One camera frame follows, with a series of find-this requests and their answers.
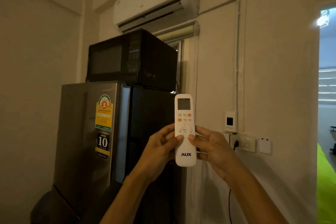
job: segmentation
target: power cord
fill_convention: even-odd
[[[233,145],[233,150],[236,150],[236,148],[239,146],[239,142],[238,140],[236,140],[234,142],[234,145]],[[232,220],[231,220],[231,213],[230,213],[230,196],[231,196],[231,189],[229,191],[229,218],[230,218],[230,223],[232,224]]]

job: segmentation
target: microwave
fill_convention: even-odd
[[[177,57],[174,48],[139,29],[90,45],[86,82],[122,81],[171,92]]]

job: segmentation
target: white remote control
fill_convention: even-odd
[[[175,96],[175,137],[184,135],[183,142],[175,148],[175,161],[180,167],[192,167],[196,164],[196,147],[189,140],[188,135],[195,135],[194,103],[190,94]]]

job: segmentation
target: split air conditioner unit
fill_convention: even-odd
[[[124,33],[139,28],[155,32],[195,19],[198,9],[199,0],[118,0],[113,23]]]

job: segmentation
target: refrigerator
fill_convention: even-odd
[[[149,136],[174,122],[174,97],[118,81],[63,85],[48,222],[79,223],[95,207],[90,222],[98,224],[113,201],[104,193],[111,184],[121,186]],[[179,207],[173,184],[180,175],[174,161],[166,165],[147,188],[134,223],[173,223]]]

